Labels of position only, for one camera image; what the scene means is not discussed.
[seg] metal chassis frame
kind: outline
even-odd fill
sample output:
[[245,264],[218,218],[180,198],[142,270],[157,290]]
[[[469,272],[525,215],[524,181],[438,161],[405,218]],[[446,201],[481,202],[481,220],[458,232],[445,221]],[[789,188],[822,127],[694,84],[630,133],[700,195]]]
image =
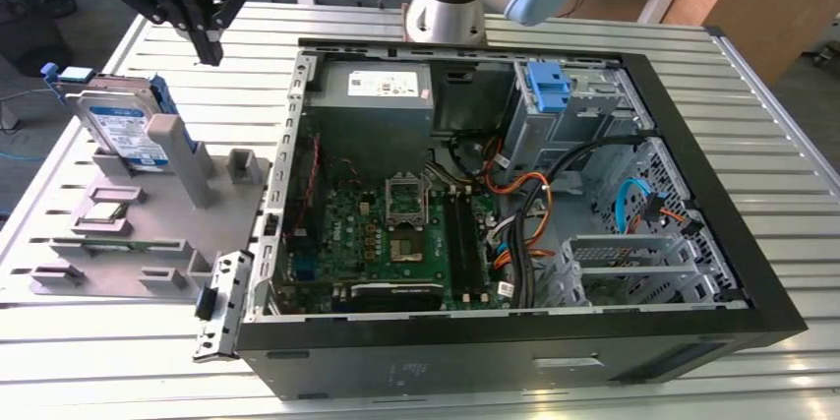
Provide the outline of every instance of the metal chassis frame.
[[[656,122],[658,136],[676,162],[684,182],[693,196],[694,208],[702,213],[713,238],[733,268],[752,307],[736,311],[694,311],[678,313],[609,313],[568,315],[558,317],[446,318],[418,320],[380,320],[352,322],[334,321],[324,324],[260,323],[253,312],[248,313],[237,339],[237,350],[282,350],[324,347],[361,347],[417,344],[457,344],[472,342],[512,342],[538,339],[569,339],[618,336],[716,335],[730,341],[721,349],[694,359],[656,381],[665,381],[697,367],[725,352],[746,347],[765,346],[806,329],[798,311],[778,282],[761,249],[749,233],[732,200],[716,177],[714,171],[690,133],[688,125],[661,85],[652,66],[642,55],[604,52],[562,51],[530,48],[462,47],[456,45],[406,46],[394,42],[361,42],[352,40],[308,40],[300,46],[309,49],[300,61],[313,61],[320,54],[344,57],[366,57],[373,51],[381,59],[429,58],[429,52],[452,55],[454,59],[476,58],[498,60],[513,57],[586,56],[618,60],[628,72],[649,115]],[[276,185],[289,172],[290,156],[282,144],[294,143],[294,119],[301,109],[305,67],[297,66],[289,89],[292,112],[288,130],[278,146],[270,200],[266,210],[281,210],[285,196],[280,199]],[[268,251],[269,259],[273,250]],[[266,269],[268,260],[260,265]]]

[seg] slotted metal tabletop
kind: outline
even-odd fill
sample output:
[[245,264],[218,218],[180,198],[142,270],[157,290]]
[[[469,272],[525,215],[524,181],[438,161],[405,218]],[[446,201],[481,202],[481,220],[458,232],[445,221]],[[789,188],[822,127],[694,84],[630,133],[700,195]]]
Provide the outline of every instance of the slotted metal tabletop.
[[[297,39],[397,40],[400,22],[397,11],[249,4],[212,68],[169,27],[137,20],[106,72],[158,71],[209,153],[246,147],[272,158]],[[660,386],[281,402],[242,361],[192,363],[190,306],[36,297],[6,281],[2,418],[840,418],[840,180],[728,42],[697,28],[554,20],[524,29],[492,16],[486,33],[498,46],[646,54],[809,330]],[[65,231],[93,150],[73,120],[0,233],[0,273],[53,258],[45,240]]]

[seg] label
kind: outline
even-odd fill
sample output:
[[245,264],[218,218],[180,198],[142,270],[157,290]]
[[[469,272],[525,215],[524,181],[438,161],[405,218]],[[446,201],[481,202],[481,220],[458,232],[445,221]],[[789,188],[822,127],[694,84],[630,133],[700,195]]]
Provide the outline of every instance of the label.
[[496,164],[498,164],[502,169],[506,169],[508,166],[510,165],[510,159],[504,157],[501,154],[496,154],[493,156],[493,161],[496,161]]
[[169,161],[162,148],[145,135],[145,116],[134,108],[90,107],[90,116],[130,167],[160,171]]
[[533,361],[537,369],[546,368],[584,368],[588,366],[604,366],[596,357],[588,358],[537,358]]
[[504,280],[498,282],[498,288],[496,289],[496,293],[502,297],[513,297],[513,284],[505,282]]
[[368,97],[417,97],[417,73],[405,71],[353,71],[348,95]]

